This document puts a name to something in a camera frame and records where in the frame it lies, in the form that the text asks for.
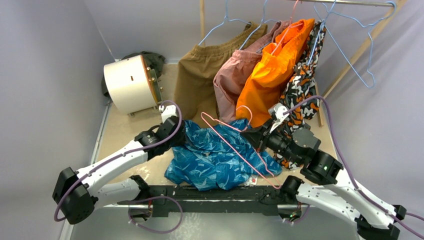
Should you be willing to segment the blue patterned shorts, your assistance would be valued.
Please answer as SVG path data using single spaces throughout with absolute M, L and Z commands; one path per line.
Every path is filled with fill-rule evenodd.
M 187 143 L 172 149 L 174 157 L 164 173 L 165 178 L 177 185 L 186 182 L 199 191 L 208 191 L 230 190 L 246 182 L 251 175 L 258 175 L 211 128 L 201 128 L 191 120 L 184 123 Z M 244 130 L 248 120 L 235 120 L 229 125 Z M 224 125 L 214 128 L 261 174 L 271 176 L 253 147 L 238 131 Z M 275 176 L 282 173 L 282 167 L 272 156 L 265 151 L 260 154 Z

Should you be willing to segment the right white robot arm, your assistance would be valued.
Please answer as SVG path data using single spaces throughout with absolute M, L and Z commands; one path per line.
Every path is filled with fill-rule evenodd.
M 395 226 L 405 218 L 402 205 L 384 202 L 350 179 L 347 169 L 332 155 L 319 149 L 321 141 L 307 128 L 297 129 L 290 138 L 272 128 L 272 120 L 241 132 L 256 150 L 271 149 L 286 160 L 300 162 L 300 173 L 310 181 L 290 175 L 280 189 L 282 200 L 317 207 L 356 227 L 364 240 L 397 240 Z

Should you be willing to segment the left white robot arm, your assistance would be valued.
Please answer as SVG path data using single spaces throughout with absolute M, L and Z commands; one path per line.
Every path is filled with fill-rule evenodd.
M 173 115 L 162 124 L 140 132 L 107 158 L 79 170 L 71 167 L 63 169 L 52 193 L 57 204 L 53 219 L 75 225 L 95 210 L 110 204 L 142 205 L 151 201 L 151 187 L 140 175 L 132 175 L 118 183 L 111 183 L 111 180 L 184 142 L 185 123 Z

